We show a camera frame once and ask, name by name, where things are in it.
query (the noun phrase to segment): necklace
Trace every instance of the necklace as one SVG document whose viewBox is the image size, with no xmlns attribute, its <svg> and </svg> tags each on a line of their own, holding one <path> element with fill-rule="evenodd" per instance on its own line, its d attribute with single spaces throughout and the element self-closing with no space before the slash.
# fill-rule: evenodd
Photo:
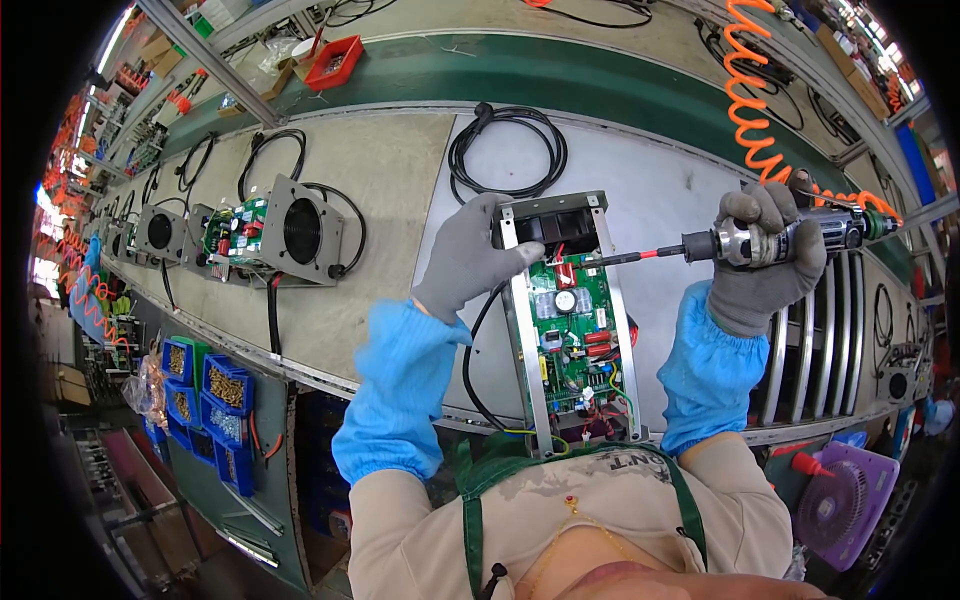
<svg viewBox="0 0 960 600">
<path fill-rule="evenodd" d="M 600 529 L 600 531 L 604 533 L 605 536 L 607 536 L 607 539 L 610 540 L 610 543 L 616 546 L 616 549 L 620 551 L 620 554 L 623 555 L 623 558 L 627 559 L 631 563 L 636 562 L 634 557 L 630 556 L 630 553 L 627 551 L 627 549 L 623 547 L 623 544 L 617 541 L 617 539 L 613 536 L 612 533 L 610 533 L 607 530 L 606 527 L 601 525 L 596 519 L 592 518 L 591 516 L 584 515 L 579 510 L 577 510 L 577 496 L 575 495 L 567 496 L 566 498 L 564 498 L 564 504 L 570 509 L 570 516 L 565 518 L 564 522 L 562 522 L 560 526 L 557 527 L 557 530 L 553 534 L 553 540 L 550 541 L 550 545 L 547 546 L 546 548 L 546 553 L 543 555 L 543 564 L 540 566 L 540 570 L 537 572 L 537 577 L 536 579 L 534 579 L 534 584 L 530 587 L 531 598 L 534 596 L 534 592 L 537 590 L 537 585 L 540 583 L 540 578 L 543 576 L 543 571 L 546 570 L 546 566 L 550 564 L 550 557 L 553 555 L 553 550 L 554 550 L 554 547 L 557 545 L 557 540 L 560 539 L 560 535 L 564 532 L 564 528 L 566 527 L 566 524 L 574 519 L 582 518 L 588 521 L 589 523 L 591 523 L 592 525 L 596 526 L 598 529 Z"/>
</svg>

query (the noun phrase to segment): worker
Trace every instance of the worker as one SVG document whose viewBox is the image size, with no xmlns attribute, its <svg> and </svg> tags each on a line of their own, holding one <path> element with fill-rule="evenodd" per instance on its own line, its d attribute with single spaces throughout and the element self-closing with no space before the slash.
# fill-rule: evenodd
<svg viewBox="0 0 960 600">
<path fill-rule="evenodd" d="M 64 245 L 61 253 L 63 268 L 67 269 L 62 278 L 65 279 L 66 292 L 70 298 L 67 303 L 70 317 L 77 322 L 86 337 L 102 346 L 104 313 L 95 294 L 100 283 L 100 236 L 96 231 L 90 236 L 83 262 L 80 254 L 70 245 Z"/>
<path fill-rule="evenodd" d="M 712 281 L 686 289 L 658 372 L 667 394 L 659 449 L 604 442 L 539 461 L 517 456 L 518 436 L 497 432 L 474 464 L 467 447 L 456 449 L 461 495 L 431 508 L 423 482 L 443 459 L 432 421 L 457 347 L 472 342 L 457 311 L 544 253 L 536 242 L 492 247 L 494 209 L 509 200 L 483 194 L 460 208 L 438 230 L 412 298 L 371 310 L 370 340 L 355 356 L 363 385 L 332 442 L 351 485 L 353 597 L 824 597 L 781 579 L 792 560 L 790 514 L 739 434 L 771 317 L 823 273 L 812 222 L 798 226 L 795 262 L 715 262 Z M 727 216 L 779 232 L 798 211 L 785 185 L 751 184 L 724 195 L 716 224 Z"/>
</svg>

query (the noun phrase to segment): orange coiled air hose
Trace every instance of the orange coiled air hose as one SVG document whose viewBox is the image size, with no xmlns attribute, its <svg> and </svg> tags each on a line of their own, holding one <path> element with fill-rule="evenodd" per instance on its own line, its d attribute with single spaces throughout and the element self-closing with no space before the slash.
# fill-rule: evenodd
<svg viewBox="0 0 960 600">
<path fill-rule="evenodd" d="M 902 108 L 900 104 L 900 91 L 892 84 L 887 88 L 887 99 L 890 100 L 890 106 L 893 108 L 894 114 L 899 112 Z"/>
<path fill-rule="evenodd" d="M 747 149 L 747 155 L 744 158 L 744 163 L 749 169 L 760 169 L 760 183 L 766 183 L 767 181 L 779 181 L 781 183 L 786 183 L 787 178 L 790 177 L 792 168 L 790 165 L 784 165 L 773 177 L 771 177 L 771 172 L 783 161 L 782 154 L 776 154 L 770 156 L 769 158 L 764 158 L 761 160 L 756 159 L 756 153 L 766 148 L 773 146 L 777 140 L 774 139 L 773 135 L 768 135 L 762 139 L 747 139 L 744 137 L 744 133 L 750 130 L 765 130 L 770 127 L 770 121 L 764 118 L 757 119 L 745 119 L 739 116 L 736 112 L 740 108 L 753 108 L 754 110 L 764 110 L 767 108 L 767 103 L 763 102 L 759 98 L 744 98 L 743 96 L 738 95 L 733 91 L 735 85 L 752 85 L 753 87 L 764 87 L 764 82 L 759 77 L 752 77 L 746 75 L 733 66 L 733 61 L 736 59 L 746 59 L 746 60 L 755 60 L 760 64 L 766 64 L 768 59 L 761 54 L 757 54 L 751 50 L 748 50 L 738 39 L 733 37 L 734 33 L 737 32 L 749 32 L 756 34 L 758 36 L 770 37 L 770 32 L 763 29 L 761 26 L 757 25 L 754 21 L 750 20 L 748 16 L 740 12 L 737 9 L 738 6 L 753 7 L 755 9 L 760 9 L 765 12 L 773 12 L 774 8 L 766 0 L 727 0 L 727 11 L 733 17 L 733 23 L 728 25 L 723 30 L 723 35 L 727 39 L 727 42 L 732 46 L 733 51 L 729 52 L 723 59 L 724 68 L 727 69 L 727 72 L 730 73 L 730 78 L 724 84 L 724 89 L 727 91 L 727 95 L 730 96 L 730 99 L 733 100 L 733 104 L 730 105 L 730 108 L 727 109 L 727 115 L 730 116 L 730 120 L 734 122 L 737 126 L 736 133 L 733 137 L 736 139 L 736 143 L 740 144 Z M 867 204 L 872 204 L 876 210 L 886 213 L 894 218 L 903 225 L 903 219 L 899 216 L 896 210 L 893 209 L 888 203 L 884 202 L 882 199 L 878 198 L 874 194 L 863 191 L 859 194 L 836 194 L 834 196 L 833 192 L 829 190 L 820 191 L 819 187 L 814 185 L 814 190 L 817 194 L 823 194 L 824 196 L 830 198 L 836 198 L 837 200 L 845 200 L 847 202 L 854 202 L 860 205 L 861 208 L 866 208 Z M 823 206 L 824 201 L 820 198 L 815 199 L 815 205 Z"/>
</svg>

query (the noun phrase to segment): hand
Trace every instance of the hand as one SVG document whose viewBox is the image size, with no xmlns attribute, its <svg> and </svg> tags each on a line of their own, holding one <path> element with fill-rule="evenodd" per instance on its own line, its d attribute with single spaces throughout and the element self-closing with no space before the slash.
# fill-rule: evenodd
<svg viewBox="0 0 960 600">
<path fill-rule="evenodd" d="M 794 189 L 809 186 L 806 171 L 795 172 L 790 180 Z M 780 233 L 800 216 L 793 194 L 777 182 L 761 186 L 751 183 L 743 192 L 730 192 L 720 199 L 716 226 L 729 216 L 757 223 L 768 233 Z M 827 264 L 827 249 L 820 226 L 812 221 L 800 223 L 794 234 L 797 258 L 791 263 L 762 269 L 738 269 L 726 260 L 713 262 L 713 285 L 707 309 L 713 320 L 727 333 L 752 338 L 767 331 L 775 312 L 803 298 L 817 285 Z"/>
<path fill-rule="evenodd" d="M 437 231 L 423 280 L 414 287 L 414 300 L 447 324 L 468 300 L 489 292 L 543 257 L 540 242 L 525 242 L 497 250 L 490 242 L 493 210 L 510 196 L 485 193 L 464 204 Z"/>
</svg>

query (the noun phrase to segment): red box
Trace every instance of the red box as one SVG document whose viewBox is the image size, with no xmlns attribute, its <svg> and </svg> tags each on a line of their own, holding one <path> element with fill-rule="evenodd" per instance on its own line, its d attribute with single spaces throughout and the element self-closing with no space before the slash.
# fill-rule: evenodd
<svg viewBox="0 0 960 600">
<path fill-rule="evenodd" d="M 307 73 L 303 82 L 310 86 L 313 91 L 322 91 L 337 85 L 343 85 L 350 78 L 353 67 L 356 66 L 357 59 L 363 54 L 363 42 L 360 36 L 344 37 L 331 41 L 324 46 L 317 61 L 313 63 L 310 72 Z M 324 75 L 324 71 L 330 65 L 334 57 L 343 55 L 344 61 L 340 67 L 332 73 Z"/>
</svg>

